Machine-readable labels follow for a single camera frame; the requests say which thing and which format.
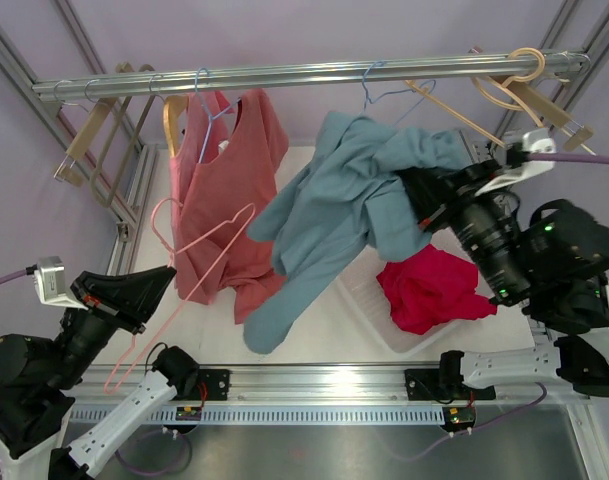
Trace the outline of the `blue grey t shirt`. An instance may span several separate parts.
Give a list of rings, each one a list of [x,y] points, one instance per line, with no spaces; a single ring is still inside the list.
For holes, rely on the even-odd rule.
[[[243,339],[272,353],[294,322],[366,246],[404,261],[431,240],[418,227],[399,171],[460,170],[470,160],[453,131],[397,129],[366,116],[330,112],[312,160],[247,229],[272,245],[271,264],[285,281],[245,320]]]

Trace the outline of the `magenta t shirt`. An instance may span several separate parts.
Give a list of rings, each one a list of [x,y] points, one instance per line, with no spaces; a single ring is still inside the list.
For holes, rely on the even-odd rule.
[[[477,267],[432,245],[407,260],[387,263],[376,279],[393,323],[407,333],[424,335],[454,320],[497,313],[497,306],[477,293]]]

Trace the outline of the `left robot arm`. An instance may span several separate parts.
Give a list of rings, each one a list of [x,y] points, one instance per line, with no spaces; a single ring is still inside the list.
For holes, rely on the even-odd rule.
[[[82,272],[54,339],[0,337],[0,479],[94,479],[155,411],[198,387],[199,365],[179,347],[163,350],[134,390],[86,434],[61,447],[78,385],[120,329],[139,333],[176,271],[162,266],[120,276]]]

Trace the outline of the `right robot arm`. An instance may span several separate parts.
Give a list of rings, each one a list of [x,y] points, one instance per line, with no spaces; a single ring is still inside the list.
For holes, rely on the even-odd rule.
[[[521,228],[519,196],[486,161],[461,170],[398,171],[423,232],[449,229],[490,287],[491,304],[521,311],[559,338],[495,353],[441,355],[438,389],[458,397],[502,384],[563,381],[609,398],[609,228],[565,199],[549,201]]]

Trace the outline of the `thin wooden hanger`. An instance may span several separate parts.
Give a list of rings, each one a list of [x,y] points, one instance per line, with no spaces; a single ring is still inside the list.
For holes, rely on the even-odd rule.
[[[486,139],[488,139],[493,144],[497,145],[500,148],[505,148],[507,146],[507,144],[504,141],[502,141],[500,138],[498,138],[494,134],[490,133],[489,131],[484,129],[482,126],[478,125],[476,122],[469,119],[467,116],[463,115],[462,113],[455,110],[453,107],[449,106],[447,103],[445,103],[444,101],[440,100],[438,97],[436,97],[435,95],[430,93],[429,89],[427,87],[420,87],[415,81],[412,81],[412,80],[405,80],[405,84],[412,91],[419,94],[424,99],[429,100],[430,102],[434,103],[435,105],[440,107],[442,110],[444,110],[448,114],[450,114],[452,117],[456,118],[461,123],[463,123],[470,129],[475,131],[476,133],[478,133],[478,134],[482,135],[483,137],[485,137]]]

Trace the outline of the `curved wooden hanger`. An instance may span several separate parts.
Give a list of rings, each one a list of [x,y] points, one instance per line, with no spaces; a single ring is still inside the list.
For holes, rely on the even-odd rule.
[[[535,48],[523,47],[511,52],[508,55],[508,59],[517,59],[521,56],[532,56],[536,60],[536,68],[531,73],[522,76],[511,75],[504,80],[496,80],[488,76],[482,78],[474,77],[471,81],[478,92],[494,105],[505,110],[525,112],[538,128],[544,126],[544,119],[555,125],[563,117],[559,116],[556,106],[548,98],[544,97],[530,85],[532,80],[535,80],[544,72],[545,57]],[[481,81],[488,83],[508,96],[512,100],[512,103],[493,96],[484,88]]]

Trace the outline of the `wooden clip hanger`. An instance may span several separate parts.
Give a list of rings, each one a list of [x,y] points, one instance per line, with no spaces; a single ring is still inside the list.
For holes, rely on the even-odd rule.
[[[595,152],[585,144],[594,135],[591,127],[577,123],[568,112],[528,83],[512,82],[508,85],[508,90],[516,94],[520,100],[524,101],[534,112],[537,112],[548,124],[568,137],[563,145],[564,151],[572,152],[582,148],[589,154],[595,155]]]

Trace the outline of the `salmon pink t shirt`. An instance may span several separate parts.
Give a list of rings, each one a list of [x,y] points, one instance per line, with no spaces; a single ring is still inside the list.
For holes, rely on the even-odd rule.
[[[218,91],[202,95],[214,114],[229,103]],[[178,295],[208,305],[232,288],[238,324],[284,281],[271,265],[271,243],[255,242],[241,228],[275,197],[275,175],[289,147],[266,92],[249,90],[240,98],[232,113],[214,121],[199,164],[207,116],[190,95],[184,138],[169,161]]]

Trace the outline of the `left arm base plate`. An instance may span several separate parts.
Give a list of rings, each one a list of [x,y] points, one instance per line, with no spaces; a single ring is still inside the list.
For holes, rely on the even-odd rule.
[[[224,368],[199,368],[180,375],[174,385],[175,401],[227,401],[231,371]]]

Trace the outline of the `front aluminium rail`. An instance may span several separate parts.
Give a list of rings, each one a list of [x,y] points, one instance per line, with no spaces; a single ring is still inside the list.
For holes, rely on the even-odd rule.
[[[436,369],[431,363],[383,364],[247,364],[202,365],[201,370],[228,370],[229,405],[394,405],[407,402],[405,370]],[[114,394],[104,392],[108,365],[94,365],[69,394],[81,403],[118,403],[141,381],[137,367]],[[544,404],[588,404],[590,397],[570,386],[539,380],[548,389]],[[495,387],[496,398],[486,403],[528,403],[541,393],[534,383]]]

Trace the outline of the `aluminium hanging rail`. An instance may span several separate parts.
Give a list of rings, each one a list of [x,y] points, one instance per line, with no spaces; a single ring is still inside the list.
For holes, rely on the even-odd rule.
[[[539,61],[530,53],[467,54],[381,61],[326,62],[299,65],[202,68],[196,71],[134,72],[73,79],[39,80],[32,91],[43,101],[175,95],[196,90],[241,90],[327,84],[391,82],[414,79],[580,74],[590,57],[579,50],[548,50]]]

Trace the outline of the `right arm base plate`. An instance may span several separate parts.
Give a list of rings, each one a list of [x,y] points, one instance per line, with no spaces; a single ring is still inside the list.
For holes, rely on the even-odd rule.
[[[407,397],[411,401],[431,400],[443,405],[455,401],[495,400],[493,387],[473,389],[464,385],[443,386],[437,368],[409,368],[404,371]]]

